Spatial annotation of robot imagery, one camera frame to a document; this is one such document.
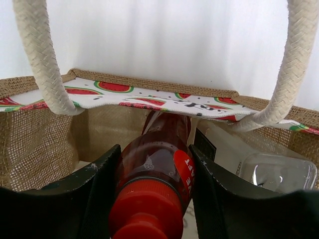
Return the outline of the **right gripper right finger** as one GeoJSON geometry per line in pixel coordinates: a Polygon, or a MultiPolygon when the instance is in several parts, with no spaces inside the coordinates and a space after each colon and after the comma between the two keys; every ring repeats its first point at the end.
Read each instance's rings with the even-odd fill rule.
{"type": "Polygon", "coordinates": [[[193,204],[201,239],[317,239],[318,191],[280,194],[255,186],[189,147],[196,165],[193,204]]]}

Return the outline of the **burlap watermelon canvas bag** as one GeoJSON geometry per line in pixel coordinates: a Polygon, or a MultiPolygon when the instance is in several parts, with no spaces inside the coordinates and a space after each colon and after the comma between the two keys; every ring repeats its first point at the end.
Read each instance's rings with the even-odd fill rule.
{"type": "Polygon", "coordinates": [[[0,185],[39,189],[191,117],[238,173],[251,154],[319,162],[316,0],[3,0],[0,185]]]}

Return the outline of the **red liquid bottle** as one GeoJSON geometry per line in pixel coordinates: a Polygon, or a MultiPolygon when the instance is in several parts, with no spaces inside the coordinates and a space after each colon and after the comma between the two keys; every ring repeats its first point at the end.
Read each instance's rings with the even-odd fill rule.
{"type": "Polygon", "coordinates": [[[109,214],[113,239],[179,239],[191,199],[195,164],[187,147],[188,116],[149,113],[142,133],[123,151],[109,214]]]}

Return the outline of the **beige bottle grey cap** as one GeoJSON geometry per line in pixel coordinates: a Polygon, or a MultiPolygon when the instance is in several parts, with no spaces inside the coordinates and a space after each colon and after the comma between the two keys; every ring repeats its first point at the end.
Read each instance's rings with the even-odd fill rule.
{"type": "Polygon", "coordinates": [[[315,189],[318,169],[306,157],[253,131],[233,132],[218,121],[200,120],[197,128],[216,147],[214,162],[241,179],[278,193],[315,189]]]}

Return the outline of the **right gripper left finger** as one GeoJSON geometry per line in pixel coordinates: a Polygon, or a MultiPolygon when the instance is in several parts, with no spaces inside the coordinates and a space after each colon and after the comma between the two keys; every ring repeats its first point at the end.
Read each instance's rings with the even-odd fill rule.
{"type": "Polygon", "coordinates": [[[114,170],[121,154],[105,154],[42,189],[0,189],[2,239],[108,239],[115,197],[114,170]]]}

